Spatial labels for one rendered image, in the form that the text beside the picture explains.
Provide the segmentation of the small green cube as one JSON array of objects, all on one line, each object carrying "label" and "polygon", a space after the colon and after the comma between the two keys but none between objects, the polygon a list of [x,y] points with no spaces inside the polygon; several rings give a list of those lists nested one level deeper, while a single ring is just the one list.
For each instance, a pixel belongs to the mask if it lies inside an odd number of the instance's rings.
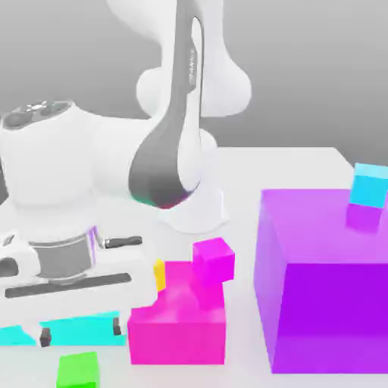
[{"label": "small green cube", "polygon": [[100,388],[97,353],[83,352],[61,356],[56,388]]}]

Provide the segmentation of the small yellow cube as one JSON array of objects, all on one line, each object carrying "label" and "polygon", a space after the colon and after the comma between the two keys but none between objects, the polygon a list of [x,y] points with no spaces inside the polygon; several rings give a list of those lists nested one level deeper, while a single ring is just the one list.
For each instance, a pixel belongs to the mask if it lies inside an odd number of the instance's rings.
[{"label": "small yellow cube", "polygon": [[155,275],[155,282],[158,292],[163,291],[166,288],[166,277],[165,277],[165,263],[161,259],[157,259],[153,266]]}]

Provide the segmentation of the small blue cube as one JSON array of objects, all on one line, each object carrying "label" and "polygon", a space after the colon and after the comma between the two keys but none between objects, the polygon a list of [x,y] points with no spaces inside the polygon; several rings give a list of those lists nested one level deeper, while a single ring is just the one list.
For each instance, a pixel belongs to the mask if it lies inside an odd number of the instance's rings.
[{"label": "small blue cube", "polygon": [[388,194],[388,166],[355,163],[349,203],[384,208]]}]

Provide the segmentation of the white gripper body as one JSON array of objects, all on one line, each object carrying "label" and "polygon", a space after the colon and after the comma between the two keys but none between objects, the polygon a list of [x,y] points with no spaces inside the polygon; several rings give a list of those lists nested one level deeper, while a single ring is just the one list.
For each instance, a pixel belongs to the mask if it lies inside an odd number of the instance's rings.
[{"label": "white gripper body", "polygon": [[99,253],[80,280],[0,286],[0,327],[35,325],[109,311],[130,312],[157,299],[152,263],[138,249]]}]

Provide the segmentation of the small magenta cube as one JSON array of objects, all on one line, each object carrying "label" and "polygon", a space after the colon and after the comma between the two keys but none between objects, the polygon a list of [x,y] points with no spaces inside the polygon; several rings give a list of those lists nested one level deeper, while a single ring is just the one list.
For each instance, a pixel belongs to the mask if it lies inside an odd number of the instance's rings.
[{"label": "small magenta cube", "polygon": [[202,240],[192,245],[192,266],[206,286],[234,278],[235,252],[222,237]]}]

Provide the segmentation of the large purple box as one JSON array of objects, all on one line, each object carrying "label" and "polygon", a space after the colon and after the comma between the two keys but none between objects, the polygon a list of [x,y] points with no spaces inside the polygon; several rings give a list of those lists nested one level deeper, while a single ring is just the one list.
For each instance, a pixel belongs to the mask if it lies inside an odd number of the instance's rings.
[{"label": "large purple box", "polygon": [[254,290],[275,374],[388,374],[388,208],[346,226],[346,189],[266,189]]}]

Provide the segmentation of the large pink box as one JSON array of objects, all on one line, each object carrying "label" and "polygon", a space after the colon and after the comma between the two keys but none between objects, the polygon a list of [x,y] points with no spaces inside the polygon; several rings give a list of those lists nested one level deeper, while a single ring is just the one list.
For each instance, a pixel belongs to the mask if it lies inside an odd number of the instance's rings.
[{"label": "large pink box", "polygon": [[203,286],[190,261],[165,263],[166,287],[127,322],[133,365],[222,365],[226,353],[223,286]]}]

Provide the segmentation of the small purple cube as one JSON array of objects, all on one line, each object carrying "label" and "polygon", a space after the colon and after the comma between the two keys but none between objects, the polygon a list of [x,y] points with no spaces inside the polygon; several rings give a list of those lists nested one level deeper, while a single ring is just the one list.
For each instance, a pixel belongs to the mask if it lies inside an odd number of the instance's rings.
[{"label": "small purple cube", "polygon": [[376,233],[379,230],[382,208],[348,204],[346,226],[363,233]]}]

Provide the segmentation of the large cyan box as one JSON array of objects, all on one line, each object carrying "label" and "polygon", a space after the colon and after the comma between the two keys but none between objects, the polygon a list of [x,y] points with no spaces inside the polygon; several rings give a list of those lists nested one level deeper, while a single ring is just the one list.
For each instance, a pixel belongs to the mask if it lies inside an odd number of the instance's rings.
[{"label": "large cyan box", "polygon": [[[49,328],[52,346],[124,346],[125,335],[115,336],[113,320],[117,311],[101,314],[43,321],[42,328]],[[0,346],[34,346],[36,341],[21,326],[0,328]]]}]

